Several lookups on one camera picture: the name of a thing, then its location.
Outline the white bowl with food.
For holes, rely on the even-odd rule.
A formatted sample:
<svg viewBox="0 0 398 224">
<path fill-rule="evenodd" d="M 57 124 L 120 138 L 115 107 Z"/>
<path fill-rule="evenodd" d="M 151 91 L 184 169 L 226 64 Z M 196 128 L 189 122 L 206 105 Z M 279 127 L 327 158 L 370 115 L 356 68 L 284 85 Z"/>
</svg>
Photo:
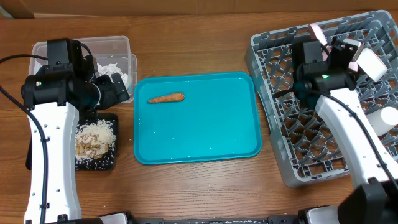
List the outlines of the white bowl with food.
<svg viewBox="0 0 398 224">
<path fill-rule="evenodd" d="M 364 45 L 362 42 L 358 40 L 353 40 L 346 38 L 343 40 L 346 45 L 346 48 L 349 50 L 350 54 L 352 55 L 352 59 L 348 65 L 348 68 L 357 72 L 358 71 L 358 63 L 357 60 L 364 49 Z"/>
</svg>

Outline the white tissue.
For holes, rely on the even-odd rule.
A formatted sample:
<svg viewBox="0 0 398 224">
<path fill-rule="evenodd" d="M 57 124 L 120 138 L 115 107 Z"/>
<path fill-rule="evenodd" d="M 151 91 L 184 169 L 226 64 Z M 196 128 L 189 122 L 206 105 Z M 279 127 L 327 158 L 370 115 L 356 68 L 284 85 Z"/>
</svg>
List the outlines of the white tissue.
<svg viewBox="0 0 398 224">
<path fill-rule="evenodd" d="M 124 86 L 126 87 L 126 89 L 129 89 L 129 75 L 124 73 L 123 75 L 121 75 L 121 79 L 124 83 Z"/>
<path fill-rule="evenodd" d="M 123 76 L 124 73 L 122 72 L 122 70 L 118 67 L 117 63 L 110 63 L 108 65 L 100 65 L 99 63 L 97 64 L 97 77 L 102 76 L 102 75 L 107 75 L 107 76 L 111 76 L 114 73 L 118 73 L 120 74 L 120 76 Z"/>
</svg>

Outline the small white bowl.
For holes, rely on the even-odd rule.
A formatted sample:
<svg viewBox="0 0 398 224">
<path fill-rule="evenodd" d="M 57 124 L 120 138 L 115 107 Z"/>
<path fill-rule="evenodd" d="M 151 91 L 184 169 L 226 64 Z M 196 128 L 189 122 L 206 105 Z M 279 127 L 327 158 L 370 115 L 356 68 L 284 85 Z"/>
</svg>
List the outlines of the small white bowl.
<svg viewBox="0 0 398 224">
<path fill-rule="evenodd" d="M 356 62 L 362 71 L 375 82 L 378 82 L 387 72 L 386 65 L 369 48 L 364 48 L 361 51 Z"/>
</svg>

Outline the large white plate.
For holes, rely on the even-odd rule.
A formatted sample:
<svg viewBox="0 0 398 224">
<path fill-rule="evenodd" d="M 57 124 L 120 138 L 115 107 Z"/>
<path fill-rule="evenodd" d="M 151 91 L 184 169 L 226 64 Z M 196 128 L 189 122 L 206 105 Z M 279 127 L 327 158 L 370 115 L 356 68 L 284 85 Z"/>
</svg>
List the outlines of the large white plate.
<svg viewBox="0 0 398 224">
<path fill-rule="evenodd" d="M 322 29 L 320 28 L 320 26 L 318 24 L 309 24 L 309 33 L 310 33 L 310 37 L 311 39 L 318 39 L 320 41 L 320 43 L 322 45 L 324 45 L 327 49 L 327 52 L 323 51 L 322 55 L 323 55 L 323 60 L 326 61 L 327 60 L 327 53 L 330 52 L 330 47 L 327 47 L 327 41 L 326 41 L 326 37 L 322 31 Z"/>
</svg>

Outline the orange carrot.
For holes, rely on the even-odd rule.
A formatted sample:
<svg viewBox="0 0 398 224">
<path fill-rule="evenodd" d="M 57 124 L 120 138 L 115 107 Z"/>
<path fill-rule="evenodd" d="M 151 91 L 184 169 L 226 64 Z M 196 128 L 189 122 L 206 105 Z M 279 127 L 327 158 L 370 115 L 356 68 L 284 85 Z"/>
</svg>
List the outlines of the orange carrot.
<svg viewBox="0 0 398 224">
<path fill-rule="evenodd" d="M 147 102 L 150 104 L 154 103 L 172 103 L 179 102 L 185 99 L 185 95 L 183 93 L 171 93 L 164 96 L 158 96 L 156 98 L 149 99 Z"/>
</svg>

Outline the white cup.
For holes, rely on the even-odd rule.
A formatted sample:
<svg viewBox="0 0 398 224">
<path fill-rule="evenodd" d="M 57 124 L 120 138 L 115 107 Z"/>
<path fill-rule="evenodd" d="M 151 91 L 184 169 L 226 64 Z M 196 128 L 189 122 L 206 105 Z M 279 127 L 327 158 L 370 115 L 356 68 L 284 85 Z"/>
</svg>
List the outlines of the white cup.
<svg viewBox="0 0 398 224">
<path fill-rule="evenodd" d="M 397 126 L 398 110 L 393 107 L 385 107 L 368 114 L 366 117 L 373 127 L 374 132 L 378 136 L 388 133 L 392 128 Z"/>
</svg>

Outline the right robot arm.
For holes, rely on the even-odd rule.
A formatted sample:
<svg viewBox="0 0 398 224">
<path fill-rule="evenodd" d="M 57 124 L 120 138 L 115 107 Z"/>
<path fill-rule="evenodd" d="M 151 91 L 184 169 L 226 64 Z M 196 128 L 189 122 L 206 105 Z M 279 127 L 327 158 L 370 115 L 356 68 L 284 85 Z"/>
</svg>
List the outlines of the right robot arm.
<svg viewBox="0 0 398 224">
<path fill-rule="evenodd" d="M 356 92 L 359 68 L 373 80 L 387 71 L 369 48 L 352 39 L 330 46 L 307 40 L 291 46 L 294 84 L 291 91 L 304 108 L 326 123 L 346 165 L 354 191 L 338 206 L 307 208 L 302 223 L 397 223 L 397 162 L 381 143 Z"/>
</svg>

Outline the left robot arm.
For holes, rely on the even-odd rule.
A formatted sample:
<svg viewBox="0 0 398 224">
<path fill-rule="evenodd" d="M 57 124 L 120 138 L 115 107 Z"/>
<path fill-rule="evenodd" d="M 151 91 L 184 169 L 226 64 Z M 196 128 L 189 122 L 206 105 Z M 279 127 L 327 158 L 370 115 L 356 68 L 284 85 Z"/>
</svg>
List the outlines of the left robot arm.
<svg viewBox="0 0 398 224">
<path fill-rule="evenodd" d="M 92 54 L 73 39 L 47 41 L 47 64 L 21 88 L 31 130 L 30 197 L 25 223 L 81 218 L 76 191 L 75 134 L 81 114 L 105 110 L 130 96 L 120 74 L 96 77 Z"/>
</svg>

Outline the grey dishwasher rack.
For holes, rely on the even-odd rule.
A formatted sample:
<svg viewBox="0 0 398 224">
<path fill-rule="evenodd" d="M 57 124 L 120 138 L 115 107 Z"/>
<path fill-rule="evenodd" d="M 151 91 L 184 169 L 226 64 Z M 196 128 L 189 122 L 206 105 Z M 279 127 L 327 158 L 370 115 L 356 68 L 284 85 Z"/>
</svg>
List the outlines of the grey dishwasher rack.
<svg viewBox="0 0 398 224">
<path fill-rule="evenodd" d="M 373 113 L 397 106 L 397 25 L 383 10 L 319 24 L 326 40 L 354 39 L 370 48 L 386 65 L 374 82 L 361 76 L 356 91 L 363 111 Z M 249 74 L 262 101 L 270 139 L 284 183 L 300 187 L 348 173 L 345 160 L 327 125 L 313 110 L 302 109 L 292 93 L 273 94 L 293 84 L 290 46 L 310 38 L 308 25 L 255 34 L 245 55 Z"/>
</svg>

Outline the clear plastic bin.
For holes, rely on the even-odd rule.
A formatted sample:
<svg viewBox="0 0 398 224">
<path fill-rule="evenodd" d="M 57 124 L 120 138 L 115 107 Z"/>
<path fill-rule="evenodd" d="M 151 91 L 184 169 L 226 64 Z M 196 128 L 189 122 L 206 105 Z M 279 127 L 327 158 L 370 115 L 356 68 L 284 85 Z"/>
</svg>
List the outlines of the clear plastic bin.
<svg viewBox="0 0 398 224">
<path fill-rule="evenodd" d="M 21 88 L 24 105 L 31 110 L 44 103 L 96 109 L 100 100 L 100 89 L 94 84 L 98 63 L 117 63 L 129 75 L 127 91 L 131 99 L 132 53 L 125 36 L 53 39 L 36 45 L 34 52 L 41 57 L 40 67 Z"/>
</svg>

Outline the teal serving tray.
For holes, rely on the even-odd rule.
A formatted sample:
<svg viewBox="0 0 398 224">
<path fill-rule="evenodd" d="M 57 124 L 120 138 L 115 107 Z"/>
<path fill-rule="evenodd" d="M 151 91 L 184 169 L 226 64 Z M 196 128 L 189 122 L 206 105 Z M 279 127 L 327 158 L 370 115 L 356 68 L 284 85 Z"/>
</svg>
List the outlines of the teal serving tray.
<svg viewBox="0 0 398 224">
<path fill-rule="evenodd" d="M 171 93 L 185 99 L 147 101 Z M 262 134 L 252 78 L 244 72 L 146 78 L 134 94 L 134 155 L 142 164 L 252 157 Z"/>
</svg>

